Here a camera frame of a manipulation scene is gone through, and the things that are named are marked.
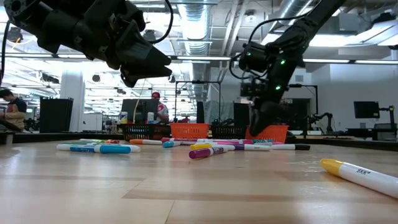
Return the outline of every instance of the ductwork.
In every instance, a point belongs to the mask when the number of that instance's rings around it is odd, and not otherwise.
[[[297,16],[303,13],[304,9],[311,2],[312,0],[283,0],[282,3],[280,4],[280,9],[273,15],[270,15],[269,19]],[[268,25],[264,25],[262,31],[265,35],[267,35],[273,29],[278,29],[282,26],[287,26],[289,22],[290,21],[271,22],[268,23]]]
[[[193,40],[186,42],[185,50],[188,55],[208,55],[209,44],[199,42],[208,37],[210,25],[210,7],[209,5],[201,4],[179,4],[178,11],[182,19],[182,35],[184,39]],[[208,64],[193,63],[193,80],[208,81],[210,78],[210,69]],[[198,100],[203,100],[202,93],[203,85],[194,85],[193,89],[195,97]]]

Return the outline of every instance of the plastic basket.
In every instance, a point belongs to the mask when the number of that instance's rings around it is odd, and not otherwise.
[[[124,140],[161,140],[170,137],[170,126],[163,124],[121,124]]]
[[[258,136],[254,137],[249,134],[249,128],[246,130],[246,139],[271,139],[277,142],[285,142],[287,128],[286,125],[270,125],[264,129]]]
[[[246,126],[211,126],[211,136],[213,139],[244,139]]]
[[[209,124],[172,123],[173,138],[207,138]]]

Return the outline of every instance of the computer monitor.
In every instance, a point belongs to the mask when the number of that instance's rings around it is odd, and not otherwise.
[[[379,102],[355,101],[355,118],[380,118]]]
[[[158,105],[159,105],[158,99],[150,99],[150,100],[125,99],[123,100],[121,111],[127,112],[127,120],[130,122],[146,123],[148,112],[153,112],[154,119],[156,120]]]

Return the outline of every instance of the white column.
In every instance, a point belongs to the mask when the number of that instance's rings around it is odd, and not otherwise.
[[[69,131],[83,131],[83,113],[85,110],[85,80],[83,71],[77,63],[67,63],[62,72],[60,98],[73,98],[72,117]]]

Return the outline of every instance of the metal frame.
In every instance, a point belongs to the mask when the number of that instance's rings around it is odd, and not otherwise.
[[[175,82],[175,99],[174,99],[174,122],[177,122],[177,85],[179,83],[191,83],[191,84],[211,84],[211,83],[216,83],[218,84],[218,121],[221,121],[221,82],[216,82],[216,81],[176,81]]]
[[[318,107],[318,85],[302,85],[302,84],[290,84],[289,88],[303,88],[303,87],[313,87],[315,89],[315,113],[319,113]]]

